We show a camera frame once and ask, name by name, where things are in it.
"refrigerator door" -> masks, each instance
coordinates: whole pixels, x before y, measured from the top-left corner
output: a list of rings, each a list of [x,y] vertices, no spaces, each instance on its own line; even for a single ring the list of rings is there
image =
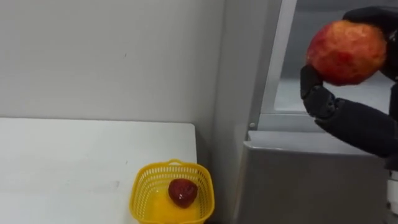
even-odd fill
[[[249,137],[235,223],[382,223],[388,176],[382,160],[323,133]]]

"basket handle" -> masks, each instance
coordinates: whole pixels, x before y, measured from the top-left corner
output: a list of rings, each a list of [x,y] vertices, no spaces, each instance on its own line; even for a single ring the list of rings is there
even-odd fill
[[[176,164],[180,164],[180,165],[185,164],[184,162],[182,162],[182,161],[179,160],[179,159],[171,159],[171,160],[169,160],[169,161],[167,161],[167,162],[164,162],[164,163],[167,164],[167,165],[172,164],[172,163],[176,163]]]

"stainless steel panel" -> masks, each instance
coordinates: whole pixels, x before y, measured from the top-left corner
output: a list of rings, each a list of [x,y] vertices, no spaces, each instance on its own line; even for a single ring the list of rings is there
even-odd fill
[[[381,223],[387,171],[373,156],[246,144],[235,223]]]

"white table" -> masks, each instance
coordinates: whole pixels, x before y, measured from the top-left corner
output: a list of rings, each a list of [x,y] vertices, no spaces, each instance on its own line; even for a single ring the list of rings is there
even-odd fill
[[[196,162],[191,124],[0,118],[0,223],[137,223],[138,170]]]

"robotic hand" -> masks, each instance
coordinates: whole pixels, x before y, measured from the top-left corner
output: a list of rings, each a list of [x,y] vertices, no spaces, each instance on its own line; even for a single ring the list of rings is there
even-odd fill
[[[365,7],[348,11],[343,19],[372,24],[387,40],[387,58],[381,72],[395,82],[389,115],[372,107],[336,98],[323,86],[318,72],[306,65],[300,72],[300,93],[308,114],[334,137],[386,160],[390,170],[387,223],[398,223],[398,8]]]

